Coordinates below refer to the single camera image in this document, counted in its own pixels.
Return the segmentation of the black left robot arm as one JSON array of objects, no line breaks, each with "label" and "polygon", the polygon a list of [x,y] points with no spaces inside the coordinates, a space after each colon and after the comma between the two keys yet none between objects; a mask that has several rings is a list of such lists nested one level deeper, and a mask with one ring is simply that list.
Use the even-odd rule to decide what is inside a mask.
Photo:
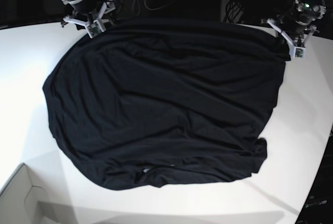
[{"label": "black left robot arm", "polygon": [[304,48],[317,30],[315,21],[322,19],[325,13],[324,0],[289,0],[279,16],[268,18],[266,22],[290,47]]}]

